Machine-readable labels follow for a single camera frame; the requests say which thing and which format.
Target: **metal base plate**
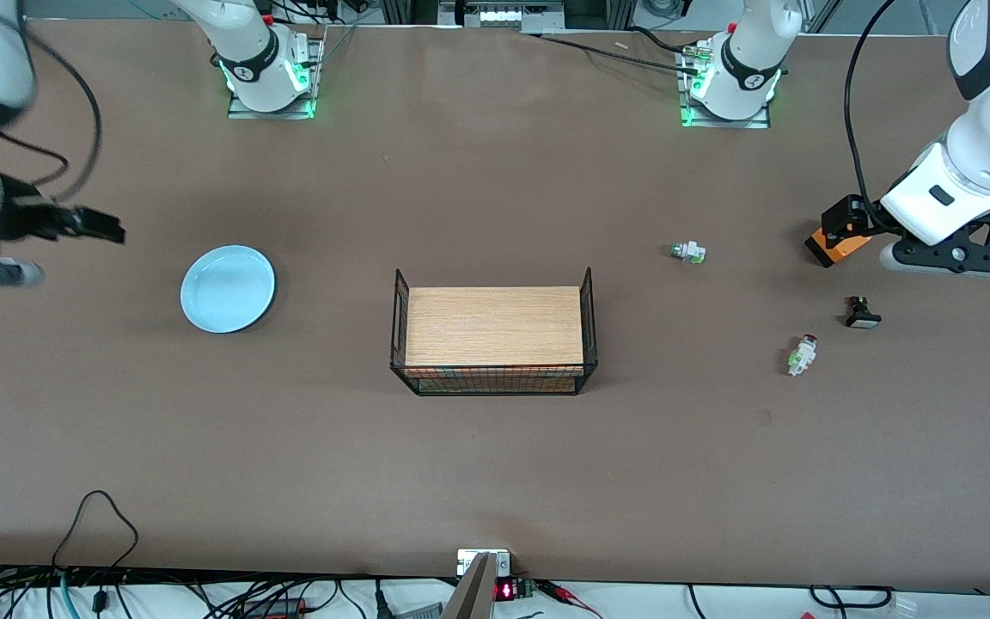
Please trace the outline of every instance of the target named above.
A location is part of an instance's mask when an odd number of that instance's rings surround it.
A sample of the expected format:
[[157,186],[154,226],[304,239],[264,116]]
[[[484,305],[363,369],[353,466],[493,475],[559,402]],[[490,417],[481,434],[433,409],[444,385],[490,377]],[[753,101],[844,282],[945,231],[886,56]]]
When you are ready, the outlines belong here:
[[496,575],[500,579],[510,576],[510,551],[508,549],[459,549],[459,551],[456,551],[456,575],[464,576],[464,573],[468,571],[468,567],[472,565],[472,559],[475,559],[479,553],[492,553],[495,555],[495,559],[498,559],[498,571]]
[[[675,54],[675,63],[681,67],[694,67],[700,68],[698,63],[692,62],[690,58],[682,54]],[[715,113],[711,113],[705,106],[696,101],[690,95],[690,89],[692,83],[698,79],[696,76],[687,75],[684,73],[675,72],[679,76],[679,106],[682,110],[682,125],[683,126],[714,126],[714,128],[726,128],[726,129],[769,129],[770,128],[770,108],[769,103],[763,105],[759,113],[755,116],[743,120],[728,120],[726,118],[720,118],[716,116]]]
[[309,39],[306,51],[297,52],[298,62],[313,62],[310,68],[294,67],[294,74],[300,81],[307,81],[309,88],[306,93],[292,99],[290,105],[276,111],[255,111],[243,105],[236,97],[231,95],[228,102],[228,118],[236,119],[258,119],[258,120],[307,120],[315,118],[315,101],[319,98],[319,77],[323,68],[323,40]]

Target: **small white part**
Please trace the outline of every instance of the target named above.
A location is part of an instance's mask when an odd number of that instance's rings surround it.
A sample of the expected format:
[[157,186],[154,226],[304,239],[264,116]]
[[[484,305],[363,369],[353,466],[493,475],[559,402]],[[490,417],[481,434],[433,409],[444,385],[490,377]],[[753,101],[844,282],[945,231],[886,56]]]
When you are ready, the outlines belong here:
[[789,356],[789,376],[801,376],[801,373],[809,369],[812,361],[816,359],[816,338],[806,334],[801,338],[801,344]]
[[671,246],[671,255],[683,262],[700,264],[705,259],[705,248],[699,246],[698,242],[675,243]]
[[459,549],[456,551],[456,575],[464,576],[468,567],[472,565],[472,560],[479,553],[492,553],[498,560],[498,571],[496,575],[500,579],[510,576],[510,551],[508,549]]

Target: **electrical component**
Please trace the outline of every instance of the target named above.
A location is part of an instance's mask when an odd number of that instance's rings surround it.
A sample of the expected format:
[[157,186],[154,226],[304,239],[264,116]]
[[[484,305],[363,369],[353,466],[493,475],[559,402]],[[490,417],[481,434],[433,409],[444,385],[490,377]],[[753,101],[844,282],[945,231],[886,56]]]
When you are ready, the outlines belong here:
[[509,579],[495,581],[495,602],[511,602],[511,600],[533,597],[537,584],[533,580],[519,579],[511,576]]
[[806,334],[789,356],[789,376],[801,376],[816,359],[816,336]]
[[106,608],[109,608],[109,594],[98,589],[98,592],[94,594],[94,599],[90,602],[90,611],[100,614]]
[[698,242],[675,243],[671,246],[671,255],[683,262],[700,264],[705,261],[705,248]]
[[881,322],[880,314],[869,311],[869,302],[865,297],[849,297],[846,299],[850,306],[850,315],[846,317],[846,326],[856,329],[872,329]]
[[303,599],[286,598],[271,600],[263,607],[248,610],[242,619],[300,619],[307,612],[308,607]]
[[542,594],[557,600],[557,602],[561,604],[567,604],[567,606],[574,606],[575,608],[586,610],[590,614],[597,616],[598,619],[604,619],[602,618],[600,612],[590,608],[589,604],[583,602],[581,599],[578,599],[578,597],[575,597],[573,592],[567,591],[567,589],[553,583],[551,580],[537,580],[537,591],[541,591]]

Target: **wooden board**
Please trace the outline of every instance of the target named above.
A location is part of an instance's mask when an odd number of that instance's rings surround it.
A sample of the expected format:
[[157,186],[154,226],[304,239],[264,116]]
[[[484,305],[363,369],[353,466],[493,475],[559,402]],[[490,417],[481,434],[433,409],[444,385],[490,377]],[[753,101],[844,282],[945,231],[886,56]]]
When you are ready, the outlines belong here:
[[578,287],[413,287],[406,365],[582,364]]

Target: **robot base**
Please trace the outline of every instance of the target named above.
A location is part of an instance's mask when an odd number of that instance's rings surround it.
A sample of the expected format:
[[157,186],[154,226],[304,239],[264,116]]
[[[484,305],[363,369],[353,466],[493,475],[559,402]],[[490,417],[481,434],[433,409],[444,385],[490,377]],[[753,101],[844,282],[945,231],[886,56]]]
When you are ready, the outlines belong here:
[[309,68],[294,65],[294,79],[309,85],[305,93],[292,99],[290,105],[282,109],[263,113],[255,111],[243,105],[232,91],[231,101],[228,103],[228,118],[235,119],[256,119],[256,120],[307,120],[315,118],[315,101],[319,97],[319,78],[322,74],[323,63],[323,40],[306,39],[300,35],[300,39],[307,41],[307,47],[297,48],[297,59],[302,62],[313,63]]
[[[704,55],[695,56],[695,58],[688,58],[685,54],[675,54],[676,65],[680,67],[693,67],[700,71],[700,74],[696,76],[679,73],[679,71],[675,72],[677,77],[679,77],[679,105],[682,109],[682,125],[715,126],[715,128],[723,127],[730,129],[769,129],[770,99],[767,99],[767,102],[763,103],[762,109],[755,116],[742,120],[730,120],[720,118],[715,113],[711,113],[702,102],[690,95],[691,90],[702,87],[700,81],[703,79],[702,76],[705,75],[706,64],[711,62],[708,58],[708,54],[710,54],[710,47],[708,46],[710,44],[710,40],[699,40],[696,50],[704,52]],[[773,98],[773,87],[771,87],[770,98]]]

